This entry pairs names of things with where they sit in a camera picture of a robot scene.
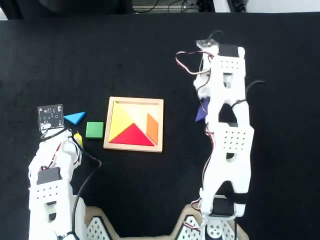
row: black cloth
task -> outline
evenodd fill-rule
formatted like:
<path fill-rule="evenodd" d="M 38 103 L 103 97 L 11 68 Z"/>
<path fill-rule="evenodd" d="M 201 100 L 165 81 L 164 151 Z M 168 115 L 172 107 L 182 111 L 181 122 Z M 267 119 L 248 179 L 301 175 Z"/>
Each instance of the black cloth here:
<path fill-rule="evenodd" d="M 73 127 L 84 137 L 87 121 L 105 122 L 110 96 L 164 99 L 163 153 L 105 150 L 102 140 L 85 139 L 103 166 L 84 201 L 102 208 L 122 237 L 170 234 L 198 198 L 211 151 L 204 123 L 194 121 L 194 77 L 175 53 L 195 51 L 214 30 L 245 48 L 247 83 L 266 82 L 247 95 L 255 133 L 239 224 L 252 240 L 317 239 L 319 21 L 319 13 L 190 13 L 0 22 L 1 239 L 28 237 L 37 106 L 85 111 Z M 196 70 L 200 56 L 182 60 Z M 93 168 L 84 158 L 74 171 L 75 193 Z"/>

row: purple triangle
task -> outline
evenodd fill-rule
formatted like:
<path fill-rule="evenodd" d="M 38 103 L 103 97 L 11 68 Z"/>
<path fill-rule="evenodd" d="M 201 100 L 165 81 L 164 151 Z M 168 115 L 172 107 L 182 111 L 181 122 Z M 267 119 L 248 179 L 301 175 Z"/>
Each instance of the purple triangle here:
<path fill-rule="evenodd" d="M 203 108 L 208 111 L 208 104 L 210 102 L 210 97 L 205 98 L 202 101 Z M 202 106 L 199 106 L 198 113 L 196 114 L 195 121 L 198 122 L 206 117 L 206 112 L 202 109 Z"/>

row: green square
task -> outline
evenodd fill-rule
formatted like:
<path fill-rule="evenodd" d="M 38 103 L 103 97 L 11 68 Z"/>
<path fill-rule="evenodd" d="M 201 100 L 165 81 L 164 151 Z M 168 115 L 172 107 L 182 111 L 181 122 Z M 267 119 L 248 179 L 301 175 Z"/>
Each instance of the green square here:
<path fill-rule="evenodd" d="M 86 123 L 85 137 L 87 139 L 102 139 L 104 136 L 104 123 L 102 121 L 88 121 Z"/>

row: circuit board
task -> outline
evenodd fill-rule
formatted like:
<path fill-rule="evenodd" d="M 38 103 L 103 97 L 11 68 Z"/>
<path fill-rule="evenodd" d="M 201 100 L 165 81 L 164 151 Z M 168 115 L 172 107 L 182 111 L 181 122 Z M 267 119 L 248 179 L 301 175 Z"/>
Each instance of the circuit board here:
<path fill-rule="evenodd" d="M 39 130 L 64 128 L 64 110 L 62 104 L 38 106 Z"/>

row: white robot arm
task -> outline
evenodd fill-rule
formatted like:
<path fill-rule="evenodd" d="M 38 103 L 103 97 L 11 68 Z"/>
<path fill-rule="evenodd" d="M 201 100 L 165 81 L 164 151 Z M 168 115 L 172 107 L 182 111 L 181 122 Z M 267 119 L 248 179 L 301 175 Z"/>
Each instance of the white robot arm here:
<path fill-rule="evenodd" d="M 29 240 L 72 240 L 77 237 L 84 240 L 87 237 L 86 206 L 80 198 L 75 212 L 74 235 L 72 213 L 76 196 L 70 185 L 74 169 L 81 164 L 82 152 L 70 138 L 69 129 L 50 129 L 45 136 L 47 140 L 39 144 L 29 165 Z"/>
<path fill-rule="evenodd" d="M 250 126 L 249 106 L 246 102 L 245 50 L 234 45 L 218 44 L 213 39 L 199 40 L 197 52 L 202 53 L 202 68 L 191 72 L 177 58 L 187 72 L 196 75 L 193 85 L 198 98 L 209 98 L 206 113 L 206 134 L 212 142 L 212 153 L 202 173 L 202 188 L 196 210 L 201 212 L 207 235 L 218 239 L 206 226 L 219 226 L 221 221 L 241 217 L 245 212 L 251 165 L 250 152 L 254 129 Z M 222 106 L 231 107 L 236 122 L 219 122 Z M 233 192 L 217 195 L 219 188 L 230 181 Z"/>

